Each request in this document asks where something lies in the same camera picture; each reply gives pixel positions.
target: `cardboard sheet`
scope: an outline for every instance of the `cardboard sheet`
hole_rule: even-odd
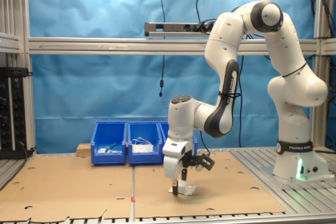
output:
[[[252,214],[283,212],[283,206],[229,152],[211,155],[209,172],[188,169],[191,196],[168,193],[171,181],[163,166],[135,167],[135,217]]]
[[[132,167],[92,167],[89,157],[35,157],[0,191],[0,222],[129,218]]]

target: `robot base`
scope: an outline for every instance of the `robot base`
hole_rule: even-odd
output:
[[[315,151],[306,153],[285,152],[277,156],[272,167],[263,167],[262,173],[281,189],[297,185],[334,181],[327,162]]]

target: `green indicator light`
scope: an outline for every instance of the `green indicator light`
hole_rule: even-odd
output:
[[[300,158],[299,161],[298,161],[298,169],[296,171],[296,179],[300,179],[301,168],[302,168],[302,158]]]

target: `white paper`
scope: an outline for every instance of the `white paper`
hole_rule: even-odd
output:
[[[178,193],[184,195],[192,195],[196,190],[196,186],[190,186],[186,180],[179,180],[178,181]],[[173,192],[173,187],[171,187],[168,192]]]
[[[153,145],[152,144],[133,144],[132,152],[133,153],[153,152]]]

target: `wooden block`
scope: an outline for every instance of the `wooden block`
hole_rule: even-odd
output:
[[[77,157],[90,157],[90,156],[91,156],[91,145],[79,144],[77,147]]]

